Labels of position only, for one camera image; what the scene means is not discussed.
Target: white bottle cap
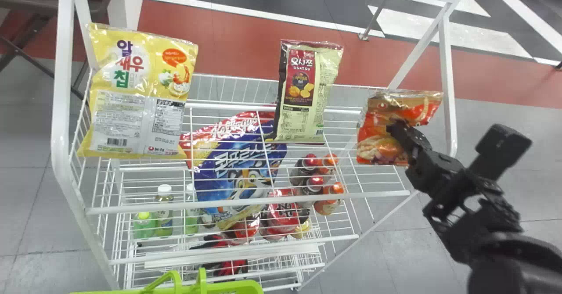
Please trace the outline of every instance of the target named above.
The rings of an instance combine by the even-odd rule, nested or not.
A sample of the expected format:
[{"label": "white bottle cap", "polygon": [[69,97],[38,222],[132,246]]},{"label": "white bottle cap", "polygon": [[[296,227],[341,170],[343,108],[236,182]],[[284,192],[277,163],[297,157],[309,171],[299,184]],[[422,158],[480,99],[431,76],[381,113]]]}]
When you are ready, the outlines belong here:
[{"label": "white bottle cap", "polygon": [[158,186],[158,193],[170,193],[172,192],[172,186],[170,184],[160,184]]},{"label": "white bottle cap", "polygon": [[195,186],[193,186],[192,183],[186,185],[186,186],[185,186],[185,192],[186,192],[187,194],[191,194],[191,195],[195,194]]}]

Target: nutrition label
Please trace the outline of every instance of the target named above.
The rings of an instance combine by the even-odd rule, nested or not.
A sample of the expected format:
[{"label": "nutrition label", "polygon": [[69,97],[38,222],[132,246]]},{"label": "nutrition label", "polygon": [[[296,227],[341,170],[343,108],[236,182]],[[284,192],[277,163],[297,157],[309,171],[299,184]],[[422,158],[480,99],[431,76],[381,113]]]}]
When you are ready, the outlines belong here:
[{"label": "nutrition label", "polygon": [[185,103],[98,90],[91,150],[177,154]]}]

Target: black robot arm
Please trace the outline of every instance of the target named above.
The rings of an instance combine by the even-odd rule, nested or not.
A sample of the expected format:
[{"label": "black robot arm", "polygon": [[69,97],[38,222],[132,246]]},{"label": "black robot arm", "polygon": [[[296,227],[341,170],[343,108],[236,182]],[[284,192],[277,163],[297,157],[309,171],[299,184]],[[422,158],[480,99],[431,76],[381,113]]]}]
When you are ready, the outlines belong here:
[{"label": "black robot arm", "polygon": [[[469,294],[562,293],[560,250],[521,234],[519,214],[496,183],[530,147],[528,138],[494,124],[465,168],[432,150],[427,138],[404,122],[387,131],[409,154],[408,180],[431,198],[424,216],[451,257],[470,266]],[[480,196],[478,210],[465,205],[472,196]]]}]

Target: snack bag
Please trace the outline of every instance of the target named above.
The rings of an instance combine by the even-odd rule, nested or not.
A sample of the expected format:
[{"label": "snack bag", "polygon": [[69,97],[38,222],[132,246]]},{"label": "snack bag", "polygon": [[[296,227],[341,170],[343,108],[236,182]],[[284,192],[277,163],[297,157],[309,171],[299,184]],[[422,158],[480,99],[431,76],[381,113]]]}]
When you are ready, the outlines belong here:
[{"label": "snack bag", "polygon": [[324,108],[338,75],[343,47],[281,40],[275,142],[324,143]]},{"label": "snack bag", "polygon": [[185,158],[179,138],[198,46],[104,24],[89,28],[100,70],[78,155]]},{"label": "snack bag", "polygon": [[[287,154],[287,145],[263,142],[260,128],[264,134],[269,134],[272,126],[272,112],[248,111],[199,129],[193,135],[183,134],[180,145],[194,173],[197,200],[267,197],[271,181],[277,176],[277,167]],[[191,165],[191,150],[194,166]],[[262,208],[263,205],[254,204],[205,208],[204,211],[213,215],[219,229],[227,230]]]},{"label": "snack bag", "polygon": [[357,124],[357,162],[408,165],[408,156],[386,126],[396,120],[427,125],[443,100],[436,91],[380,90],[367,100]]}]

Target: yellow snack bag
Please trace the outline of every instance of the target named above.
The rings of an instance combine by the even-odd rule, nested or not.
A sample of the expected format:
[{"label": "yellow snack bag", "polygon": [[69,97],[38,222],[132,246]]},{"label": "yellow snack bag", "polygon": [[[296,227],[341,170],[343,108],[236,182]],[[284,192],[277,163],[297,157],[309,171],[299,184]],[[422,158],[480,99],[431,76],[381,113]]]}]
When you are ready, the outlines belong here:
[{"label": "yellow snack bag", "polygon": [[185,159],[179,146],[198,46],[182,39],[89,24],[100,70],[92,122],[78,155]]}]

